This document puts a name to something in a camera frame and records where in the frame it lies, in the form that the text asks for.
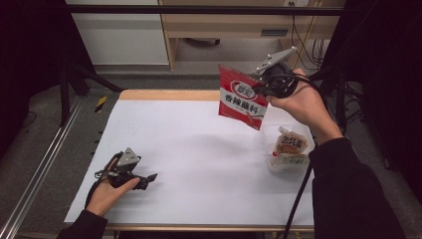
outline white table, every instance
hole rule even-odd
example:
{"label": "white table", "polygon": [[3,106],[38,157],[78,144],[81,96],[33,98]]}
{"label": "white table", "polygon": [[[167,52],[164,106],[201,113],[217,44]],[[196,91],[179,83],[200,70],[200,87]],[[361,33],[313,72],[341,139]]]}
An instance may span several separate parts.
{"label": "white table", "polygon": [[[272,174],[266,148],[281,124],[311,138],[309,129],[270,108],[262,130],[254,130],[218,116],[219,98],[218,91],[123,92],[65,222],[74,222],[83,210],[94,173],[131,147],[142,157],[133,173],[158,176],[145,191],[133,190],[117,203],[105,216],[107,229],[282,230],[306,167]],[[306,152],[314,148],[310,144]],[[293,230],[314,228],[311,179]]]}

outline gray floor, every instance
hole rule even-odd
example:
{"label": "gray floor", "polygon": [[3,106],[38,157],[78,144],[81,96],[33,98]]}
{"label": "gray floor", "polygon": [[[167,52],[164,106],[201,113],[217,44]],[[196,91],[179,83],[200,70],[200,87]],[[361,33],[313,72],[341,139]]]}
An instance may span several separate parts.
{"label": "gray floor", "polygon": [[[268,53],[280,50],[277,40],[222,39],[218,46],[181,41],[176,69],[173,72],[156,66],[130,68],[130,71],[110,71],[109,68],[102,70],[100,67],[100,72],[112,82],[131,89],[217,90],[218,64],[251,73]],[[92,82],[90,85],[93,89],[88,96],[83,97],[81,110],[19,228],[18,235],[21,238],[49,238],[48,235],[54,238],[54,235],[66,226],[63,220],[69,205],[79,189],[98,141],[101,140],[101,132],[106,127],[108,115],[118,98],[118,94],[99,85]],[[95,113],[101,96],[107,96],[105,106],[100,113]],[[349,107],[349,114],[358,109],[354,104]],[[12,213],[59,129],[59,88],[53,87],[34,96],[31,99],[30,111],[24,123],[29,125],[22,127],[8,152],[0,160],[1,225]],[[422,239],[422,206],[400,173],[384,168],[382,155],[367,123],[358,119],[350,123],[347,136],[361,160],[371,166],[378,175],[386,197],[408,238]],[[301,236],[312,238],[312,235]]]}

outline black sleeve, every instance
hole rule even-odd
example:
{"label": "black sleeve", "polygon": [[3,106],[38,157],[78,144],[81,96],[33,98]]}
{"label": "black sleeve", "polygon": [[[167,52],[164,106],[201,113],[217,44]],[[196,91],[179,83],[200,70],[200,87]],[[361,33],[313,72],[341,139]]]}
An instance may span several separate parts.
{"label": "black sleeve", "polygon": [[96,216],[90,211],[84,210],[69,228],[63,229],[58,239],[102,239],[106,230],[107,220]]}
{"label": "black sleeve", "polygon": [[310,153],[316,239],[405,238],[377,177],[347,138]]}

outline red snack bag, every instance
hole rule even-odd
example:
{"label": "red snack bag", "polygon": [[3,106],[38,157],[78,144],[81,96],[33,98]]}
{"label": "red snack bag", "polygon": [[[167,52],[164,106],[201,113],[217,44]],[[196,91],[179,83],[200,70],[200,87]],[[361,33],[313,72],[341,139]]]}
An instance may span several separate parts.
{"label": "red snack bag", "polygon": [[218,115],[243,121],[259,130],[268,102],[257,95],[252,87],[262,83],[237,70],[219,65],[220,108]]}

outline hand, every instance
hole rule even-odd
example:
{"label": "hand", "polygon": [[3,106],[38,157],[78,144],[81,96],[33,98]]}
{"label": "hand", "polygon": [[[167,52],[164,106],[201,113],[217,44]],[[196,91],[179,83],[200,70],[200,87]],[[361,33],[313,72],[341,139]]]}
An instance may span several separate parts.
{"label": "hand", "polygon": [[97,216],[104,217],[117,201],[125,193],[133,189],[139,181],[140,179],[136,177],[124,185],[114,188],[109,184],[107,179],[103,180],[94,191],[90,203],[87,206],[87,210]]}
{"label": "hand", "polygon": [[[296,69],[294,72],[305,74],[302,69]],[[304,82],[298,82],[298,86],[291,96],[285,99],[267,96],[267,101],[273,107],[285,110],[297,121],[307,125],[316,135],[318,144],[342,137],[337,124],[326,111],[319,93]]]}

